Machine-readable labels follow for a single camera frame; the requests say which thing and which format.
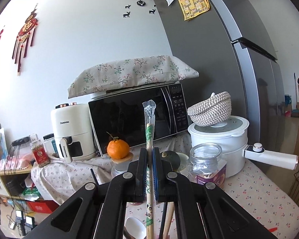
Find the air fryer handle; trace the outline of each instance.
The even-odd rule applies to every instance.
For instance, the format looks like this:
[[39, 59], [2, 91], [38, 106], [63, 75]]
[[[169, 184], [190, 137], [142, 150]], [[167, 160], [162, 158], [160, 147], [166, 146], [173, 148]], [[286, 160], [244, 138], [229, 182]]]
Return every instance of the air fryer handle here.
[[70, 153], [69, 144], [72, 144], [72, 137], [65, 137], [60, 139], [62, 154], [65, 162], [68, 164], [72, 162], [72, 156]]

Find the orange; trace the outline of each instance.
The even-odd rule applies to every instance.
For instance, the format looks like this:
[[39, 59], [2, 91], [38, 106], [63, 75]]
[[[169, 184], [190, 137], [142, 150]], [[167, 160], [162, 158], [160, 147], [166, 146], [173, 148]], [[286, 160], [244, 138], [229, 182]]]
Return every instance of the orange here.
[[129, 154], [129, 145], [118, 137], [112, 137], [114, 140], [109, 142], [107, 153], [113, 159], [122, 159]]

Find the white knob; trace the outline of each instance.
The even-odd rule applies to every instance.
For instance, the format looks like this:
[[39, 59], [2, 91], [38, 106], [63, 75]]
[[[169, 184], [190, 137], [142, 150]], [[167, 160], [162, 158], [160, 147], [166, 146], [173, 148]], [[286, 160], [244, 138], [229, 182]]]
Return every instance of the white knob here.
[[254, 143], [253, 151], [254, 152], [261, 152], [262, 151], [262, 144], [261, 143]]

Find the wooden shelf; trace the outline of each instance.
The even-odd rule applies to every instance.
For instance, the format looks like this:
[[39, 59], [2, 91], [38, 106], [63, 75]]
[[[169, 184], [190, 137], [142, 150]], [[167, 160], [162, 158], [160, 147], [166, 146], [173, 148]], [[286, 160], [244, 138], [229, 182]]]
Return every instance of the wooden shelf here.
[[[20, 197], [20, 196], [6, 196], [6, 195], [1, 195], [0, 194], [0, 197], [4, 197], [4, 198], [8, 198], [8, 199], [22, 199], [22, 200], [27, 200], [27, 199], [25, 199], [25, 198], [23, 198], [23, 197]], [[36, 201], [44, 201], [44, 199], [43, 198], [38, 198]]]
[[30, 173], [32, 169], [32, 166], [29, 165], [26, 169], [22, 169], [22, 170], [15, 170], [15, 171], [0, 171], [0, 176], [2, 175], [14, 175], [14, 174], [22, 174], [22, 173]]

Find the spice jar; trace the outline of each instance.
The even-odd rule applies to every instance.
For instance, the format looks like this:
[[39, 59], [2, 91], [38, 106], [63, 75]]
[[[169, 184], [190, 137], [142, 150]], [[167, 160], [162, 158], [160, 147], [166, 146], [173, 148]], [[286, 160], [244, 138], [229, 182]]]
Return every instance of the spice jar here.
[[189, 154], [189, 180], [198, 184], [213, 182], [222, 188], [227, 164], [222, 148], [214, 143], [204, 143], [194, 146]]
[[40, 168], [50, 163], [50, 158], [48, 157], [47, 153], [45, 152], [43, 143], [41, 142], [40, 139], [33, 141], [30, 144], [30, 148], [34, 155], [34, 159]]

